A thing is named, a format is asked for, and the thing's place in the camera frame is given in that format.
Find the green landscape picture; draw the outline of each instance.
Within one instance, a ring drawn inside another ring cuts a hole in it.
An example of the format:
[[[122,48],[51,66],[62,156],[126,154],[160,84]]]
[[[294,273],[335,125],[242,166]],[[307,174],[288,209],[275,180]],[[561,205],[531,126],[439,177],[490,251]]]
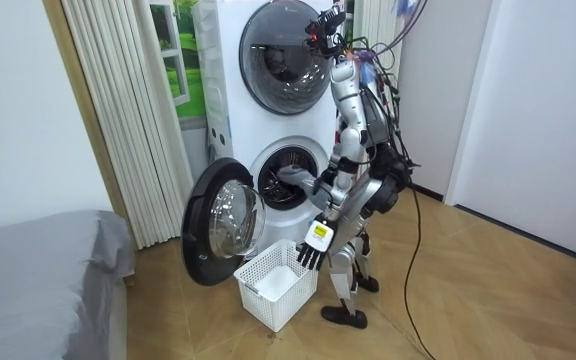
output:
[[[184,59],[184,68],[186,72],[186,81],[188,82],[188,96],[190,101],[177,106],[177,116],[194,117],[205,116],[206,107],[204,105],[204,92],[201,83],[201,74],[199,72],[199,55],[197,54],[197,41],[195,39],[195,26],[192,21],[191,9],[197,0],[174,0],[174,12],[177,20],[177,29],[179,30],[179,43],[181,44],[181,53]],[[166,16],[163,8],[151,6],[153,20],[159,43],[162,50],[170,48],[170,39],[168,36],[168,27]],[[175,70],[174,61],[165,61],[166,72],[168,73],[168,82],[173,96],[181,94],[179,81]]]

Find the white curtain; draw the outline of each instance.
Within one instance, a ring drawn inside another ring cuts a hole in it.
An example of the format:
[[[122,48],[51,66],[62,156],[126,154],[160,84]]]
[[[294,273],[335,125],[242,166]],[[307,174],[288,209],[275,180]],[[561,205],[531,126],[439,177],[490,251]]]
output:
[[[367,37],[370,46],[377,43],[390,44],[404,25],[403,18],[398,17],[395,12],[398,1],[408,0],[356,0],[355,13],[353,14],[354,37]],[[379,51],[383,47],[383,45],[377,45],[375,50]],[[392,53],[387,52],[379,56],[383,66],[390,67],[392,64],[392,69],[389,72],[395,76],[399,76],[400,58],[401,43],[393,48]]]
[[[193,180],[148,2],[62,3],[138,248],[179,236]]]

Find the yellow sticker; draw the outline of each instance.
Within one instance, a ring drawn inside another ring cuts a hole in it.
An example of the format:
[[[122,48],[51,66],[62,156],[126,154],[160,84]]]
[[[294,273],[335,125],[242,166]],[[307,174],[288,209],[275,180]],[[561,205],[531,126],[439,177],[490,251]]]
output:
[[[326,236],[326,229],[321,227],[321,226],[315,226],[315,235],[319,236],[319,237],[324,237]]]

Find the bed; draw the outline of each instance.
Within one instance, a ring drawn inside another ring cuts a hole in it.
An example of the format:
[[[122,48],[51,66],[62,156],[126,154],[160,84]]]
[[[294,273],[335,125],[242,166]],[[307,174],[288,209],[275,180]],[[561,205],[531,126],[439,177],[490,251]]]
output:
[[[110,212],[0,228],[0,359],[125,359],[133,270],[128,228]]]

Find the washing machine door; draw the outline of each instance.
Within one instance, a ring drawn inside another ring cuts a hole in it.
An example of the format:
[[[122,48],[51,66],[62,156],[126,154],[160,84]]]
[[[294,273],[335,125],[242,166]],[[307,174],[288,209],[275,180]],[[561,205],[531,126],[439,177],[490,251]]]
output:
[[[330,84],[331,60],[313,55],[305,45],[306,26],[317,16],[301,1],[273,1],[259,8],[244,29],[241,75],[257,103],[275,114],[308,110]]]
[[[181,240],[184,265],[198,284],[221,283],[255,250],[265,204],[253,187],[250,172],[231,158],[214,161],[195,184]]]

